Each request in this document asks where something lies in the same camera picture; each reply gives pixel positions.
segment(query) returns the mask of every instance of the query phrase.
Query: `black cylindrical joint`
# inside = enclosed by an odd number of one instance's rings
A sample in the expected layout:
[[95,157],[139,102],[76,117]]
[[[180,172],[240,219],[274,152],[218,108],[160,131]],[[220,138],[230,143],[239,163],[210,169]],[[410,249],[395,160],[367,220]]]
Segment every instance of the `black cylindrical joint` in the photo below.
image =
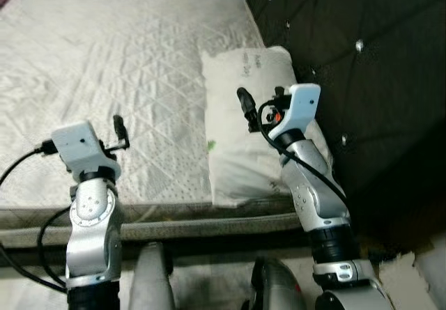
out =
[[305,139],[304,134],[299,129],[292,129],[278,136],[274,142],[278,143],[282,148],[288,148],[292,143]]
[[310,231],[309,239],[316,263],[334,263],[360,257],[360,248],[349,225]]
[[96,178],[104,178],[115,183],[114,170],[110,169],[109,167],[99,166],[97,172],[88,172],[88,173],[82,172],[79,175],[81,183]]
[[69,310],[119,310],[119,282],[103,282],[68,291]]

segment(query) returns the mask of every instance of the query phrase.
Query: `black tufted headboard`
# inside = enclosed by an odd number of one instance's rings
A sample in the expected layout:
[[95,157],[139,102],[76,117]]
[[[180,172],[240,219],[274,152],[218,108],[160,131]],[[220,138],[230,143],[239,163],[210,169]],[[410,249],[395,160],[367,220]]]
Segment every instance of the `black tufted headboard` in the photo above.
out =
[[445,0],[247,2],[265,44],[321,85],[316,119],[360,224],[446,209]]

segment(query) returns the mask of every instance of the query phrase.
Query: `upholstered headboard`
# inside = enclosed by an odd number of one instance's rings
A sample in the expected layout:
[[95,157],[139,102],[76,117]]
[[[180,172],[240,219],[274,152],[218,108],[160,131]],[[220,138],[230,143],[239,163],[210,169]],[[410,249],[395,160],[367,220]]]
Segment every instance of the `upholstered headboard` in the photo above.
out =
[[316,118],[360,223],[445,207],[445,0],[247,2],[265,44],[321,85]]

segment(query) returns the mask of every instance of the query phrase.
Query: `green speck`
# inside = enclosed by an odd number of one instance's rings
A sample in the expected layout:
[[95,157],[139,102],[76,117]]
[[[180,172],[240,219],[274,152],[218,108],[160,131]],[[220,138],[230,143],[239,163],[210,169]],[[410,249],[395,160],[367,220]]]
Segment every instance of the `green speck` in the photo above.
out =
[[215,141],[208,141],[208,152],[215,147]]

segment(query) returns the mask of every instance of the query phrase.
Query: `floor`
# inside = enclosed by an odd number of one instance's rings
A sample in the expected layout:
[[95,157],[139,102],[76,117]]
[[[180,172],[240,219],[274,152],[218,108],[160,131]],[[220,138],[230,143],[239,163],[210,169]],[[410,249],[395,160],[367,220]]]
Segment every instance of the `floor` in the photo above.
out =
[[[307,308],[314,309],[321,289],[312,280],[313,260],[305,248],[179,258],[174,261],[171,275],[177,309],[239,310],[249,298],[249,281],[257,255],[281,258],[298,279]],[[384,287],[396,310],[436,310],[426,292],[426,283],[412,265],[413,260],[413,255],[404,256],[381,267]],[[128,308],[133,266],[129,262],[123,265],[119,295],[122,309]],[[67,309],[64,294],[18,277],[10,268],[0,269],[0,300],[2,309]]]

